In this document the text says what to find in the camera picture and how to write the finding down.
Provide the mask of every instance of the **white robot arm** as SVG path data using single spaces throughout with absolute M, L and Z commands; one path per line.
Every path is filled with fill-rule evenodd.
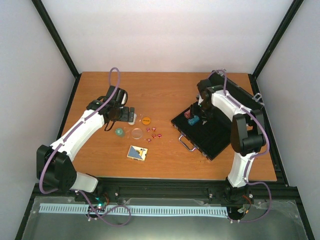
M 116 91 L 116 94 L 102 106 L 113 91 Z M 60 139 L 50 146 L 40 146 L 36 152 L 37 178 L 40 179 L 40 184 L 42 179 L 44 183 L 63 192 L 70 189 L 88 193 L 96 191 L 98 179 L 77 172 L 72 162 L 85 142 L 103 125 L 106 124 L 104 130 L 109 131 L 116 121 L 130 123 L 134 121 L 135 109 L 124 106 L 127 99 L 126 91 L 121 88 L 115 90 L 114 86 L 110 86 L 106 96 L 92 101 L 81 118 Z M 106 129 L 110 122 L 112 122 L 111 127 Z
M 247 113 L 253 113 L 264 126 L 262 112 L 243 106 L 227 90 L 224 91 L 222 85 L 207 87 L 200 92 L 198 105 L 204 113 L 218 108 L 231 121 L 230 141 L 235 153 L 227 179 L 233 188 L 244 187 L 255 159 L 253 156 L 266 144 L 262 132 Z M 247 130 L 248 125 L 253 126 L 251 130 Z

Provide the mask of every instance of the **case handle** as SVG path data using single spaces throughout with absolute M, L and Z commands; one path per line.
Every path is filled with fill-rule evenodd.
M 194 150 L 197 149 L 196 146 L 194 146 L 193 149 L 189 148 L 189 147 L 187 146 L 187 144 L 185 144 L 185 143 L 181 140 L 182 137 L 184 137 L 183 134 L 181 134 L 181 136 L 179 137 L 179 142 L 180 142 L 186 149 L 188 149 L 189 152 L 193 152 Z

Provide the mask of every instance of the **petri dish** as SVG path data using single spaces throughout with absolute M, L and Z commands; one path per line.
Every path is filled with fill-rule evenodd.
M 140 139 L 142 137 L 144 133 L 142 132 L 142 130 L 140 128 L 135 128 L 131 131 L 131 136 L 134 139 Z

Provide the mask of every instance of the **red small object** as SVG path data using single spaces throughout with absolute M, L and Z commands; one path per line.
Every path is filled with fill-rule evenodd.
M 184 113 L 184 117 L 185 117 L 186 119 L 189 119 L 189 118 L 190 118 L 190 109 Z

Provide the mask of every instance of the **wooden tabletop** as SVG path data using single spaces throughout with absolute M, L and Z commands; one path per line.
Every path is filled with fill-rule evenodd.
M 108 74 L 82 73 L 63 133 L 75 124 L 91 101 L 106 94 Z M 195 102 L 197 83 L 207 76 L 208 73 L 193 72 L 122 72 L 120 88 L 128 92 L 126 106 L 135 108 L 136 123 L 131 126 L 116 122 L 109 132 L 104 131 L 104 127 L 99 129 L 76 155 L 75 169 L 97 177 L 224 180 L 233 163 L 232 147 L 229 145 L 210 161 L 197 150 L 187 151 L 178 141 L 180 133 L 171 125 L 174 117 Z M 228 73 L 227 76 L 252 94 L 246 73 Z M 115 72 L 111 79 L 115 85 Z M 142 117 L 151 118 L 148 127 L 155 127 L 155 133 L 162 134 L 162 138 L 151 137 L 152 132 L 147 132 L 141 123 Z M 123 128 L 125 137 L 117 136 L 116 128 Z M 131 137 L 134 128 L 143 130 L 141 139 Z M 148 138 L 152 139 L 151 143 L 146 141 Z M 130 145 L 148 149 L 144 162 L 127 158 Z M 249 179 L 277 180 L 269 154 L 254 160 Z

